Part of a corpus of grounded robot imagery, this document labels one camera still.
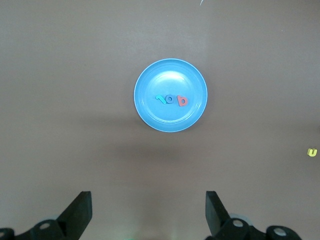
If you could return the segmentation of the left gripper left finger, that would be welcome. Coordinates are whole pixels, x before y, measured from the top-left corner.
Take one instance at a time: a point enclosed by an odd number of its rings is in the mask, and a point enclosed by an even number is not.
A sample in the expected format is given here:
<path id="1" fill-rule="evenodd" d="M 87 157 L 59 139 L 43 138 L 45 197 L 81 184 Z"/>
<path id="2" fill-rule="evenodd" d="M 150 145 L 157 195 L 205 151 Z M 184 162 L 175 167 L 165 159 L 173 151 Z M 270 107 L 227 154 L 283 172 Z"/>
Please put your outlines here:
<path id="1" fill-rule="evenodd" d="M 82 191 L 55 220 L 37 223 L 18 240 L 78 240 L 93 216 L 92 194 Z"/>

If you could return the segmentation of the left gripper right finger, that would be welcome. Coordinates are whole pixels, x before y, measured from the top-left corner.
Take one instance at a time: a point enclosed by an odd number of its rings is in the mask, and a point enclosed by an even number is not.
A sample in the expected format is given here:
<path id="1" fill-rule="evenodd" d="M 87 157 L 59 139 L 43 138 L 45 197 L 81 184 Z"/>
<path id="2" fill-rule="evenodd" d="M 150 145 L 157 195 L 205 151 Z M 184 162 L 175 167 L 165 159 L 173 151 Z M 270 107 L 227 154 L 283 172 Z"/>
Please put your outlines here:
<path id="1" fill-rule="evenodd" d="M 210 230 L 208 240 L 264 240 L 266 234 L 244 219 L 231 217 L 217 192 L 205 195 L 205 218 Z"/>

